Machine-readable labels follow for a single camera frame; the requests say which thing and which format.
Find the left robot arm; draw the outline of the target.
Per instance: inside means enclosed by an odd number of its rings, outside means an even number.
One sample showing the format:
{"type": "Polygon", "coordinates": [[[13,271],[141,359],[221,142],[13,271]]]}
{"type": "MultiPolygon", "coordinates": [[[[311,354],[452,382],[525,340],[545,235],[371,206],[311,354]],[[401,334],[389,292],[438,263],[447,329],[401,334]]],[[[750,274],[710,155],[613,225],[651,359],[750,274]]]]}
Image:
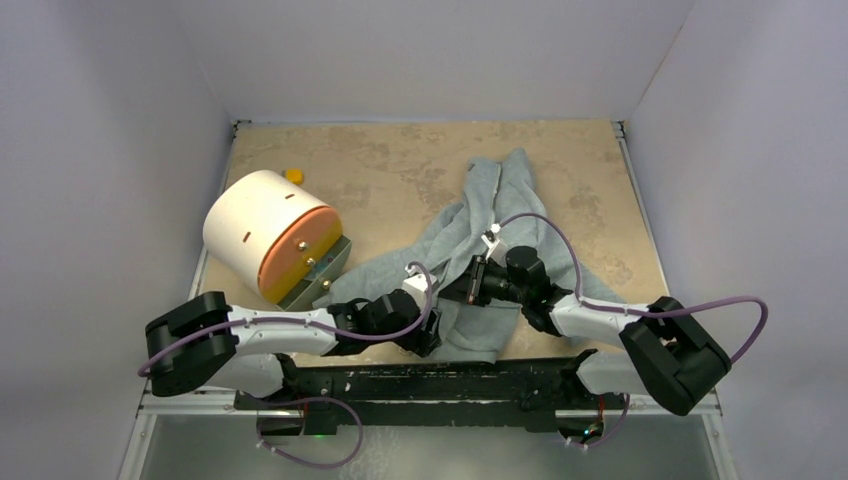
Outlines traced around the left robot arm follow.
{"type": "Polygon", "coordinates": [[[440,344],[439,322],[432,299],[402,289],[304,312],[230,305],[223,292],[210,291],[146,325],[148,359],[137,374],[158,397],[214,386],[284,409],[298,395],[285,357],[348,357],[381,343],[426,357],[440,344]]]}

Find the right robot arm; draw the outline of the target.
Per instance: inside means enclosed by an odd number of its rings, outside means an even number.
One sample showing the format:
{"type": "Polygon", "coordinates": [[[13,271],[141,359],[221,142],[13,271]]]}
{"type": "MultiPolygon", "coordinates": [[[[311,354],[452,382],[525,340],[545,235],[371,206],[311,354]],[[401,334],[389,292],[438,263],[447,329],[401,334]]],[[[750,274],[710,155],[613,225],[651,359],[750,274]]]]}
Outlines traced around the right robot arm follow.
{"type": "Polygon", "coordinates": [[[574,291],[555,284],[528,246],[511,248],[500,262],[473,257],[439,295],[480,307],[494,300],[518,304],[539,332],[620,348],[618,354],[589,351],[572,362],[561,392],[576,407],[600,394],[637,394],[685,416],[732,368],[725,350],[692,315],[672,313],[681,306],[674,298],[634,307],[600,302],[591,309],[574,291]]]}

